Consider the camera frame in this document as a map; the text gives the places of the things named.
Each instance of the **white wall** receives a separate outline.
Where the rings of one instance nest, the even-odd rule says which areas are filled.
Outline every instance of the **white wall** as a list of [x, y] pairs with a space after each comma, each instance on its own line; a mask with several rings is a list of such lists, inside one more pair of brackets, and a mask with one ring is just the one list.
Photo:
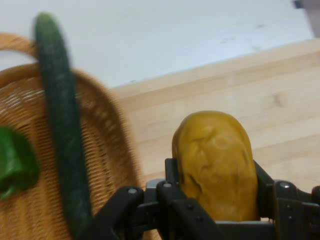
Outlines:
[[[119, 86], [313, 37], [291, 0], [1, 0], [0, 32], [61, 23], [73, 66]], [[0, 69], [26, 57], [0, 53]]]

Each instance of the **green cucumber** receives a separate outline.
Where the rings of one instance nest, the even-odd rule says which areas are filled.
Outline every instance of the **green cucumber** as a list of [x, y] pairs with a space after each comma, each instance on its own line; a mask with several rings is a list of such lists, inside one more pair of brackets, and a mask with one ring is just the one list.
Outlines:
[[59, 175], [63, 213], [73, 239], [92, 220], [75, 78], [59, 28], [50, 14], [35, 23], [35, 43]]

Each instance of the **light wood surface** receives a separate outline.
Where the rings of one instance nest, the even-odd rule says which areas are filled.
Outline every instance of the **light wood surface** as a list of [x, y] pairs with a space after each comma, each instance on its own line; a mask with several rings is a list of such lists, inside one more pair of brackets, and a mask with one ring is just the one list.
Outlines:
[[217, 110], [241, 122], [267, 173], [310, 192], [320, 185], [319, 78], [320, 40], [314, 39], [114, 90], [133, 126], [146, 180], [164, 177], [172, 136], [187, 115]]

